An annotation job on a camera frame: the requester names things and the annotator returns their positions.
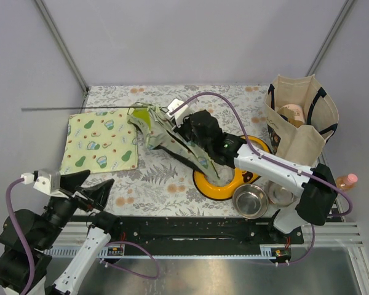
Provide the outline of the green avocado pet tent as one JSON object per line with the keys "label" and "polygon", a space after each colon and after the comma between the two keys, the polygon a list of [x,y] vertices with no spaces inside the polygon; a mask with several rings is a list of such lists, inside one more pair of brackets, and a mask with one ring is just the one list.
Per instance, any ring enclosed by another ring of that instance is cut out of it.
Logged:
{"label": "green avocado pet tent", "polygon": [[211,158],[200,147],[191,141],[187,142],[174,131],[176,125],[165,117],[165,108],[138,102],[129,107],[90,108],[87,112],[113,109],[128,109],[127,121],[135,126],[137,136],[143,137],[147,150],[162,150],[193,170],[219,181],[220,177]]}

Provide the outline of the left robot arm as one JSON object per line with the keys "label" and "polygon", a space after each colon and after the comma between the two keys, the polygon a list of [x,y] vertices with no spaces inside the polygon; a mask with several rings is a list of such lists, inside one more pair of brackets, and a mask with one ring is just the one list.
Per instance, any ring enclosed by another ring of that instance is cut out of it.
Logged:
{"label": "left robot arm", "polygon": [[[37,170],[23,173],[6,190],[9,215],[3,224],[0,244],[0,286],[6,294],[77,294],[101,250],[121,237],[119,217],[106,212],[114,180],[83,187],[90,170],[61,175]],[[18,184],[32,184],[34,189],[50,197],[42,214],[31,210],[15,211],[11,192]],[[52,248],[76,210],[97,211],[91,219],[87,236],[65,271],[46,287],[47,267]]]}

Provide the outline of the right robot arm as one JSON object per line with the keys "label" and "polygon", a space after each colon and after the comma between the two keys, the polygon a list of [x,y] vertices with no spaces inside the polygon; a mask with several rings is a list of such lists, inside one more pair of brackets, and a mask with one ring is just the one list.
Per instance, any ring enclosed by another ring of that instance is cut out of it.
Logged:
{"label": "right robot arm", "polygon": [[245,138],[223,132],[208,111],[177,112],[175,132],[204,150],[217,164],[254,172],[284,187],[298,198],[280,210],[268,227],[269,239],[282,243],[290,233],[307,223],[325,224],[337,193],[329,167],[300,165],[257,147]]}

